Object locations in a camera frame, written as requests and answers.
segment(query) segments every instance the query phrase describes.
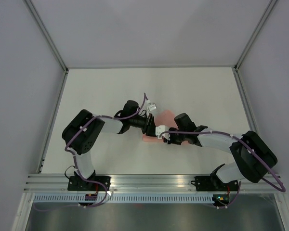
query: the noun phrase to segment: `gray floor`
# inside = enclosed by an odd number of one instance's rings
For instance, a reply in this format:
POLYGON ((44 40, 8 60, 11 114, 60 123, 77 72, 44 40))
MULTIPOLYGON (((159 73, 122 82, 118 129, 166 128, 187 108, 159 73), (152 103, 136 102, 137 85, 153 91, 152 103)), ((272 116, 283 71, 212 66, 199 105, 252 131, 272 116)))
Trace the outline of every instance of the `gray floor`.
MULTIPOLYGON (((39 203, 38 208, 62 206, 39 203)), ((240 195, 228 209, 192 204, 104 204, 31 211, 29 231, 283 231, 274 197, 240 195)))

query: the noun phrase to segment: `robotic arm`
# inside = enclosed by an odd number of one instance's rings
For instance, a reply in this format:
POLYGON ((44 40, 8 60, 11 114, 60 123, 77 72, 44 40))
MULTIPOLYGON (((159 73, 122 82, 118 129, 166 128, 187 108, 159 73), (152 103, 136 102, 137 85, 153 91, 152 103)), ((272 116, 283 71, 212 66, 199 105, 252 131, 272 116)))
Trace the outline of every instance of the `robotic arm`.
POLYGON ((164 125, 156 127, 152 114, 156 106, 148 99, 146 102, 147 107, 144 115, 139 114, 142 108, 139 108, 138 103, 131 100, 126 102, 123 109, 118 111, 114 118, 102 116, 94 119, 96 115, 84 109, 65 128, 62 138, 67 145, 70 143, 69 149, 77 153, 75 158, 78 169, 85 179, 92 179, 95 176, 90 149, 93 147, 99 133, 123 134, 131 126, 140 128, 142 133, 147 136, 163 139, 167 144, 181 145, 182 142, 188 141, 193 145, 212 147, 232 154, 235 163, 223 164, 211 173, 211 182, 216 186, 244 178, 257 183, 268 172, 263 163, 269 168, 272 168, 277 163, 276 156, 253 131, 235 136, 226 136, 225 134, 228 135, 228 133, 217 132, 207 126, 201 125, 197 127, 185 113, 175 117, 174 121, 177 128, 169 128, 164 125), (259 159, 255 158, 243 143, 257 153, 259 159))

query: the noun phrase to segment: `perforated metal strip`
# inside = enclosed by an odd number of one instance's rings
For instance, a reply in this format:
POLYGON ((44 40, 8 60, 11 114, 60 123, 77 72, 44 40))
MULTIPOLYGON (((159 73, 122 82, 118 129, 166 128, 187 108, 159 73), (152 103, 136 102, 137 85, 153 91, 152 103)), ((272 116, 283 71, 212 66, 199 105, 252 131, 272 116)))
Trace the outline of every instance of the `perforated metal strip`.
MULTIPOLYGON (((96 202, 103 199, 103 193, 99 193, 96 202)), ((114 194, 107 196, 108 203, 154 203, 154 204, 211 204, 213 194, 114 194)), ((70 202, 88 203, 85 194, 82 193, 36 193, 34 202, 70 202)))

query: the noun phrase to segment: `white table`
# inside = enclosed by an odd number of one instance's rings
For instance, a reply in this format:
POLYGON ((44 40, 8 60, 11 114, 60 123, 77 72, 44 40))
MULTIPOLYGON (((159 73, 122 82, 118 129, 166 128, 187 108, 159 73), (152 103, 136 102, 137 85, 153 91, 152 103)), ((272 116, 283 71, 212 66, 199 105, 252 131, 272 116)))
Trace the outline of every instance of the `white table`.
MULTIPOLYGON (((64 173, 73 165, 61 134, 81 109, 113 116, 127 100, 141 104, 144 92, 159 111, 185 112, 197 126, 232 133, 249 130, 231 68, 70 70, 42 173, 64 173)), ((91 153, 99 174, 201 174, 234 161, 211 148, 143 142, 137 128, 123 135, 101 133, 91 153)))

